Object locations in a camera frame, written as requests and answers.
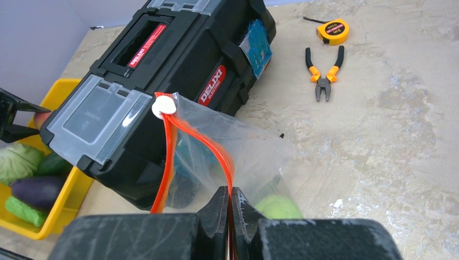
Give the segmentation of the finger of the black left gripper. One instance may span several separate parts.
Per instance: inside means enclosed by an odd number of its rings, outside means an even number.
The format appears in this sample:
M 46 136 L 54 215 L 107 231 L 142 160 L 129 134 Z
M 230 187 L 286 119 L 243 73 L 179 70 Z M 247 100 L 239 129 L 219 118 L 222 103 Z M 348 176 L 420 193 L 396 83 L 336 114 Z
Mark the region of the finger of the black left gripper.
M 1 88 L 1 122 L 13 122 L 17 111 L 46 113 L 50 110 Z
M 39 134 L 39 130 L 20 125 L 6 125 L 1 130 L 1 141 L 12 143 Z

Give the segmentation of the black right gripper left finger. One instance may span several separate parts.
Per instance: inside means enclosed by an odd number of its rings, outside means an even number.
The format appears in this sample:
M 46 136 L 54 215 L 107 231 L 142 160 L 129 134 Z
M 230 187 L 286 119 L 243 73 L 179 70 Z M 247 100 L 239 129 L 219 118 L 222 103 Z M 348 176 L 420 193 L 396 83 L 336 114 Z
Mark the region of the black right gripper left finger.
M 224 259 L 228 202 L 222 186 L 197 213 L 78 217 L 49 259 Z

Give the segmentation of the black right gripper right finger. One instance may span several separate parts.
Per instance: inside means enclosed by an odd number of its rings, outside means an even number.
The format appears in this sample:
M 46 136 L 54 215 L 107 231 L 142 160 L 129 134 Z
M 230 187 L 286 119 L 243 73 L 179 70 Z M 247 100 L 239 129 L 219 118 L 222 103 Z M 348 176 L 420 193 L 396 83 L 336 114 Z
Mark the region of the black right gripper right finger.
M 232 190 L 234 259 L 401 259 L 389 232 L 371 219 L 268 219 Z

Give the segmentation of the pink peach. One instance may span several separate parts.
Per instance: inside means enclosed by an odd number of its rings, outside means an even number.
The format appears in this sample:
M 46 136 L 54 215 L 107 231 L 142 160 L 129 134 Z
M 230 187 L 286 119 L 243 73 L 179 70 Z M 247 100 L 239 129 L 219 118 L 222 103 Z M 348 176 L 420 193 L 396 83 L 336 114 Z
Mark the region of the pink peach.
M 49 112 L 37 112 L 33 116 L 33 122 L 35 128 L 40 130 L 46 119 L 51 115 L 52 111 Z

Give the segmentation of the small green cabbage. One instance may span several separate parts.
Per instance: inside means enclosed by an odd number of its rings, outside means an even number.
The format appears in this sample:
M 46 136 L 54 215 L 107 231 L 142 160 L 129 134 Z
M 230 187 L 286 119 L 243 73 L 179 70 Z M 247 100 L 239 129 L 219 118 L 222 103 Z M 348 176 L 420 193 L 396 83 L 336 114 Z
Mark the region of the small green cabbage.
M 269 219 L 302 219 L 303 217 L 296 202 L 281 195 L 267 196 L 255 208 Z

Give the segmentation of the dark green avocado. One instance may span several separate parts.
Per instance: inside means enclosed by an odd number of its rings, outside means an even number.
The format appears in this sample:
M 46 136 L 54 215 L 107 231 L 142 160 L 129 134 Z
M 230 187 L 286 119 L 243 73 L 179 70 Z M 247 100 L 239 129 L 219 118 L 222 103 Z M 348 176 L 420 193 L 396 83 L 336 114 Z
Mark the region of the dark green avocado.
M 73 165 L 52 152 L 39 163 L 35 176 L 64 176 L 70 173 Z

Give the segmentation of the purple eggplant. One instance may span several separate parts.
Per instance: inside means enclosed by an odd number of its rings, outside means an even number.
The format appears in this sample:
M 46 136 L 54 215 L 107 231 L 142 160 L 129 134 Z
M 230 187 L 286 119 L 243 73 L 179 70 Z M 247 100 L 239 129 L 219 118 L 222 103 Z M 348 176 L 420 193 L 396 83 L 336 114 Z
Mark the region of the purple eggplant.
M 31 208 L 50 212 L 67 178 L 58 176 L 27 177 L 10 184 L 11 194 Z

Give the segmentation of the light green leaf vegetable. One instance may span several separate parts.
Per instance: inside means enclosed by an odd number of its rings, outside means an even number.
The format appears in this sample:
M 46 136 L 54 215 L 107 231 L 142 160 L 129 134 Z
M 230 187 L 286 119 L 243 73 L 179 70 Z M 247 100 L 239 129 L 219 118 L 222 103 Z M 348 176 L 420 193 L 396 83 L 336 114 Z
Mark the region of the light green leaf vegetable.
M 35 210 L 15 197 L 9 197 L 4 205 L 9 213 L 35 227 L 42 226 L 48 217 L 46 212 Z

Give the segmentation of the clear zip top bag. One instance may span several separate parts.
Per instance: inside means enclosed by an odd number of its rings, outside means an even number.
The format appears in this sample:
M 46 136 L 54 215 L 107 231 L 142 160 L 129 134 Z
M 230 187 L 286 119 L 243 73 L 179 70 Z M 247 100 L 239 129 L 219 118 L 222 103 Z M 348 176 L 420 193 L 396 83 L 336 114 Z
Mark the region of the clear zip top bag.
M 226 187 L 229 202 L 224 259 L 234 259 L 233 188 L 240 188 L 254 207 L 270 195 L 295 201 L 299 157 L 286 140 L 178 93 L 156 93 L 152 112 L 165 127 L 166 163 L 151 212 L 197 213 L 218 188 Z

